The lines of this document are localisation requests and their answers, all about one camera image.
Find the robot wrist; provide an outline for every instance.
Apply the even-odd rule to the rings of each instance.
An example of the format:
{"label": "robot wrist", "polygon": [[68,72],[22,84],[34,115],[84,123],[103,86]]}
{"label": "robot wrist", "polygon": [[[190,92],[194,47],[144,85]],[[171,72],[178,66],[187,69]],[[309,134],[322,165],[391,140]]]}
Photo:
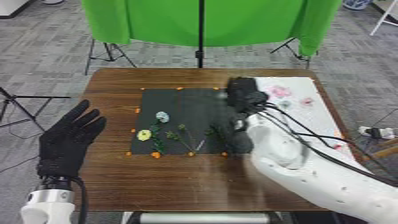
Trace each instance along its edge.
{"label": "robot wrist", "polygon": [[73,191],[69,177],[66,177],[66,176],[45,176],[43,177],[38,190],[50,190],[50,189]]}

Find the black cable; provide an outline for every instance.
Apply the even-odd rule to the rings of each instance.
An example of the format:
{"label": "black cable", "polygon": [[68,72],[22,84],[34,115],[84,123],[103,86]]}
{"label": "black cable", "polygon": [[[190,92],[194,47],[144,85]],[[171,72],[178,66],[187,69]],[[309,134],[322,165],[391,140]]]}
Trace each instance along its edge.
{"label": "black cable", "polygon": [[[9,116],[7,116],[7,122],[9,122],[9,123],[11,123],[11,116],[13,116],[14,112],[16,112],[16,106],[14,106],[14,109],[13,109],[11,114],[9,114]],[[23,137],[23,136],[20,136],[18,134],[14,134],[13,129],[11,129],[11,125],[9,125],[9,134],[11,134],[16,138],[27,140],[27,139],[38,137],[43,133],[38,133],[38,134],[30,135],[29,137]]]}
{"label": "black cable", "polygon": [[363,149],[359,148],[357,144],[356,144],[350,140],[347,140],[347,139],[343,139],[343,138],[340,138],[340,137],[334,137],[334,136],[313,135],[313,134],[306,134],[306,133],[299,133],[299,132],[295,132],[295,134],[297,134],[297,135],[302,135],[302,136],[308,136],[308,137],[315,137],[315,138],[329,138],[329,139],[334,139],[334,140],[340,140],[340,141],[347,142],[347,143],[356,147],[356,149],[357,149],[357,151],[363,153],[363,155],[370,158],[372,162],[379,165],[379,167],[382,168],[382,170],[386,171],[386,173],[396,178],[396,176],[395,176],[393,173],[389,172],[388,167],[382,165],[382,163],[377,161],[377,159],[375,159],[375,157],[372,156],[372,154],[366,152],[366,149],[363,150]]}
{"label": "black cable", "polygon": [[375,126],[379,125],[379,123],[386,120],[386,118],[391,116],[391,114],[398,111],[398,108],[388,113],[388,115],[377,120],[377,122],[373,123],[373,125],[370,126],[370,128],[375,128]]}
{"label": "black cable", "polygon": [[389,180],[388,178],[379,177],[375,174],[372,174],[366,171],[363,171],[357,167],[354,167],[352,165],[348,165],[332,156],[329,156],[318,149],[313,148],[313,146],[308,144],[308,142],[304,141],[304,139],[300,138],[300,136],[299,135],[295,136],[293,133],[286,131],[286,129],[283,128],[283,126],[277,124],[277,122],[260,112],[256,112],[256,114],[263,118],[267,118],[267,120],[276,124],[276,126],[281,128],[281,130],[297,139],[297,141],[302,143],[302,145],[313,150],[313,152],[320,155],[320,157],[324,157],[332,163],[336,163],[338,165],[341,165],[347,169],[350,169],[352,171],[356,171],[359,174],[363,174],[366,177],[370,177],[372,179],[375,179],[377,181],[380,181],[384,184],[398,187],[398,182],[395,180]]}
{"label": "black cable", "polygon": [[[276,107],[276,106],[265,106],[267,108],[274,109],[279,111],[279,113],[290,118],[290,120],[300,125],[300,127],[306,129],[306,131],[313,134],[318,135],[315,133],[315,131],[308,128],[308,126],[297,121],[297,119],[290,116],[290,114]],[[325,144],[325,146],[329,148],[332,148],[332,146],[329,145],[327,141],[320,138],[322,143]]]}
{"label": "black cable", "polygon": [[7,167],[4,170],[0,170],[0,174],[11,170],[13,168],[16,168],[20,165],[23,165],[30,160],[34,160],[39,157],[39,155],[29,159],[25,159],[14,166]]}
{"label": "black cable", "polygon": [[87,189],[84,180],[80,177],[73,177],[71,181],[78,184],[80,190],[82,190],[82,204],[80,204],[80,214],[78,214],[78,224],[85,224],[87,220],[87,211],[89,211],[89,196],[87,196]]}

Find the carpet floor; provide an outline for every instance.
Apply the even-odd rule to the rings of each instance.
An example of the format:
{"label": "carpet floor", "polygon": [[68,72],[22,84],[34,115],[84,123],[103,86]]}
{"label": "carpet floor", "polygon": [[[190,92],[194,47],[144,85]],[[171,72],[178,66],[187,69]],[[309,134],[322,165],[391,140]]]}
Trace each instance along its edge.
{"label": "carpet floor", "polygon": [[[398,108],[398,28],[384,25],[372,37],[379,18],[372,7],[359,12],[338,11],[320,55],[311,62],[352,137],[357,127],[372,126]],[[36,1],[14,19],[0,20],[0,86],[13,94],[73,97],[53,100],[43,111],[39,123],[46,128],[77,104],[91,80],[91,76],[84,76],[89,44],[91,30],[78,0],[68,0],[59,6],[45,6]],[[206,49],[206,67],[304,68],[286,49],[270,55],[279,44]],[[196,67],[192,47],[133,41],[123,49],[142,68]],[[125,59],[114,63],[94,61],[91,73],[100,67],[130,67],[130,64]],[[41,101],[22,102],[34,111]],[[11,107],[4,122],[18,118],[22,114]],[[398,114],[377,125],[398,128]],[[39,130],[29,123],[0,129],[0,170],[38,155],[36,134]],[[368,142],[361,137],[356,140],[361,145]],[[398,155],[380,159],[395,174],[396,161]],[[0,224],[22,222],[18,211],[38,184],[36,164],[38,159],[0,173]],[[116,213],[93,213],[89,223],[119,223],[119,219]]]}

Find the flower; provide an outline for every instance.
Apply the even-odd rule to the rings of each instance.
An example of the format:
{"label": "flower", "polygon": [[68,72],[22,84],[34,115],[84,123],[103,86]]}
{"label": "flower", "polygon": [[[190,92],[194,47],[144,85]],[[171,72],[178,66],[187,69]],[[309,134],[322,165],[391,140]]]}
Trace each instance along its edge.
{"label": "flower", "polygon": [[157,119],[160,120],[162,123],[167,123],[169,122],[171,116],[169,116],[169,114],[164,111],[160,111],[157,113]]}
{"label": "flower", "polygon": [[180,124],[180,125],[178,125],[178,130],[180,130],[180,131],[185,131],[185,130],[187,130],[185,124]]}
{"label": "flower", "polygon": [[149,130],[141,130],[139,134],[137,134],[137,138],[139,140],[144,142],[149,138],[151,138],[151,131]]}

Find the white sheet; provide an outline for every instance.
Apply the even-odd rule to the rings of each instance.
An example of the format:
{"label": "white sheet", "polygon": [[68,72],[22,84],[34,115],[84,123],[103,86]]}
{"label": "white sheet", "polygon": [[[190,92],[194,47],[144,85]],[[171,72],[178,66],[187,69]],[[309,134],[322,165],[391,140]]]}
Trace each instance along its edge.
{"label": "white sheet", "polygon": [[[316,134],[341,137],[341,131],[322,100],[313,79],[308,77],[256,77],[256,83],[260,91],[270,95],[270,102],[277,105],[283,101],[292,103],[284,111]],[[276,87],[286,88],[292,95],[279,98],[272,93]],[[304,105],[300,103],[306,98],[313,99],[311,105]],[[309,133],[293,121],[288,121],[288,124],[297,132]],[[316,138],[304,137],[304,139],[318,145]],[[338,151],[354,159],[352,151],[345,142],[332,139],[325,139],[325,141],[331,145],[341,145]]]}

